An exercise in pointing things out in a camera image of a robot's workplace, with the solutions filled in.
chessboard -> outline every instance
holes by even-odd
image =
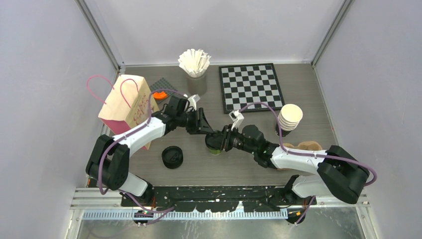
[[[220,66],[223,112],[239,110],[252,102],[263,102],[274,110],[284,105],[273,63]],[[251,105],[244,112],[268,111],[262,105]]]

orange object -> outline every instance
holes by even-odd
[[[163,99],[165,99],[165,98],[168,97],[168,95],[164,91],[162,91],[162,92],[155,92],[153,94],[153,96],[154,96],[154,99],[156,99],[156,100],[163,100]]]

gift bag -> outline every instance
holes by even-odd
[[[105,101],[93,94],[104,103],[98,117],[113,133],[124,133],[148,119],[147,107],[150,93],[151,91],[145,78],[134,75],[121,75],[118,77]],[[153,97],[151,97],[151,110],[153,112],[158,110],[157,103]],[[149,146],[150,143],[146,144],[145,148],[149,149]]]

stack of paper cups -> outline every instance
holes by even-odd
[[[296,129],[299,122],[302,120],[303,112],[301,108],[297,105],[287,104],[284,105],[278,115],[278,121],[280,122],[280,127],[282,136],[286,136],[290,131]],[[278,126],[276,125],[276,134],[278,134]]]

black cup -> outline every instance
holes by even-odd
[[[275,131],[276,131],[276,135],[280,136],[279,131],[278,131],[278,124],[277,123],[276,123]],[[288,134],[290,134],[290,132],[292,132],[292,131],[285,131],[285,130],[281,129],[281,137],[286,137]]]

